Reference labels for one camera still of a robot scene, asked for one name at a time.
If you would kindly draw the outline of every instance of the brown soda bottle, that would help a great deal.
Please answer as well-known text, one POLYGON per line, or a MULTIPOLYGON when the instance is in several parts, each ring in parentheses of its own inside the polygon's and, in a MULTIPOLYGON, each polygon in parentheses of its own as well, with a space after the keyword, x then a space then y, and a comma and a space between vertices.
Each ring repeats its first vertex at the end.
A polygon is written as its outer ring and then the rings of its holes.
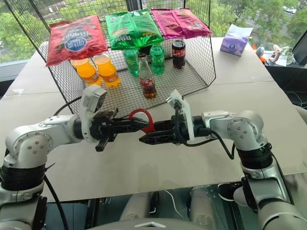
POLYGON ((140 53, 138 59, 140 85, 143 89, 143 94, 146 99, 154 99, 157 96, 157 90, 155 89, 154 75, 149 68, 146 54, 140 53))

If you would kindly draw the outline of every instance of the wire mesh basket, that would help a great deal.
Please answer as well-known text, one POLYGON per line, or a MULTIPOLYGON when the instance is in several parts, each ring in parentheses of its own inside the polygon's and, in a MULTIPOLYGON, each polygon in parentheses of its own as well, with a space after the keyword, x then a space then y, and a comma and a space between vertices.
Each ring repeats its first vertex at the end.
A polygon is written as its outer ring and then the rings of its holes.
MULTIPOLYGON (((126 116, 136 108, 151 108, 165 102, 170 93, 177 89, 181 95, 207 88, 215 80, 211 37, 196 37, 185 40, 186 66, 175 69, 172 66, 172 41, 165 40, 165 73, 155 77, 157 97, 146 100, 142 95, 139 79, 127 71, 122 51, 110 49, 110 42, 104 20, 106 15, 144 8, 190 8, 210 27, 210 0, 4 0, 26 36, 30 39, 42 59, 48 54, 49 24, 63 20, 76 20, 97 14, 109 49, 112 63, 121 78, 120 86, 108 88, 104 109, 118 108, 118 116, 126 116)), ((65 102, 82 95, 83 80, 69 61, 48 67, 65 102)), ((78 113, 80 101, 70 105, 72 113, 78 113)))

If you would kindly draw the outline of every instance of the table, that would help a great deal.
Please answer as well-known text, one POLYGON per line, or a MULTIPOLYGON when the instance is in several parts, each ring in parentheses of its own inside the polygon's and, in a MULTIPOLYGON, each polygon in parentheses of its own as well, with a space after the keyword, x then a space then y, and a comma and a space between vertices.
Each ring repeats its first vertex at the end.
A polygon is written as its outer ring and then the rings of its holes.
MULTIPOLYGON (((213 38, 217 79, 202 91, 186 96, 193 115, 225 109, 251 109, 261 114, 264 132, 285 174, 307 171, 307 126, 287 96, 247 45, 242 57, 219 50, 213 38)), ((4 157, 6 134, 15 127, 38 123, 64 104, 51 75, 35 53, 0 101, 0 147, 4 157)), ((163 104, 149 110, 154 121, 170 119, 174 110, 163 104)), ((218 142, 188 148, 145 145, 141 131, 118 135, 104 152, 94 145, 57 147, 48 155, 47 172, 61 201, 133 194, 170 188, 237 181, 242 175, 236 154, 231 161, 218 142)), ((231 149, 232 142, 226 140, 231 149)), ((52 201, 47 188, 43 195, 52 201)))

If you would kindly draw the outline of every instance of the tissue box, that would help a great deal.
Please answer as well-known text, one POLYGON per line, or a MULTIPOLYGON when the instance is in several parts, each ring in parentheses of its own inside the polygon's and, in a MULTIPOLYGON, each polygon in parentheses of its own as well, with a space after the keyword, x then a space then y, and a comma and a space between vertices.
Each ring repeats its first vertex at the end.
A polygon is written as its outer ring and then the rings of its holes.
POLYGON ((242 28, 231 24, 225 38, 223 39, 221 50, 241 56, 252 30, 253 28, 242 28))

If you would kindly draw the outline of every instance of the green soda bottle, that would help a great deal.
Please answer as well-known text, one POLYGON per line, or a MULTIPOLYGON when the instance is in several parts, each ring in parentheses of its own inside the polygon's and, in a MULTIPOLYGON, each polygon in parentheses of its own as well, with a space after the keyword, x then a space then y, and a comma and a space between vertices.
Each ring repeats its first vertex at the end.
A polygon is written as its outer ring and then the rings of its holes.
POLYGON ((152 71, 155 74, 163 74, 165 70, 165 51, 160 43, 157 43, 151 47, 150 58, 152 61, 152 71))
POLYGON ((129 49, 124 51, 124 57, 128 66, 128 71, 134 77, 139 76, 138 50, 129 49))

